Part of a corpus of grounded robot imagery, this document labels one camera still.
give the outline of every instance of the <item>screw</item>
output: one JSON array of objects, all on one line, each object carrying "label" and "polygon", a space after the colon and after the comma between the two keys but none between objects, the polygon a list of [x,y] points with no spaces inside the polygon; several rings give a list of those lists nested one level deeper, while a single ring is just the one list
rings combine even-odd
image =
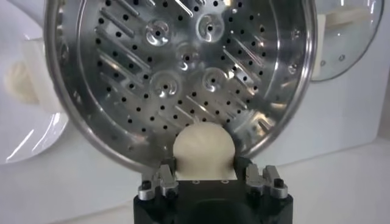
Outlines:
[{"label": "screw", "polygon": [[276,188],[284,188],[285,187],[285,182],[280,179],[280,178],[276,178],[274,179],[274,187]]},{"label": "screw", "polygon": [[142,181],[141,188],[142,190],[149,190],[150,188],[152,188],[152,182],[149,180]]}]

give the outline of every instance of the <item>metal bracket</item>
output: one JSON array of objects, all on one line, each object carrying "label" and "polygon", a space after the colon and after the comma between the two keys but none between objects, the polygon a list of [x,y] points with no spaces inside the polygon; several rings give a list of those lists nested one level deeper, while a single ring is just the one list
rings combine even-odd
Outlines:
[{"label": "metal bracket", "polygon": [[171,173],[169,165],[164,164],[160,166],[160,187],[161,194],[166,198],[175,197],[178,191],[179,183],[175,181],[174,176]]}]

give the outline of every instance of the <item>white countertop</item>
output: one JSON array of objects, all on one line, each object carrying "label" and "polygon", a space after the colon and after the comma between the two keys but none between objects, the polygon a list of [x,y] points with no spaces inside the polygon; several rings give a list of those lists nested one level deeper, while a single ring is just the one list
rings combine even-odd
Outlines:
[{"label": "white countertop", "polygon": [[[295,199],[295,223],[390,220],[390,141],[278,169]],[[0,223],[128,223],[140,175],[100,154],[71,125],[55,150],[0,167],[0,180]]]}]

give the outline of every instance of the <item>perforated metal tray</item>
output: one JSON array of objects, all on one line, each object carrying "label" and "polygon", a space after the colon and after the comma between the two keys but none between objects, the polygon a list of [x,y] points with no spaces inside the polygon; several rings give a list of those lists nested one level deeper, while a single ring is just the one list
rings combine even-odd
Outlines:
[{"label": "perforated metal tray", "polygon": [[48,66],[65,110],[136,170],[194,122],[254,156],[295,113],[316,50],[310,0],[48,1]]}]

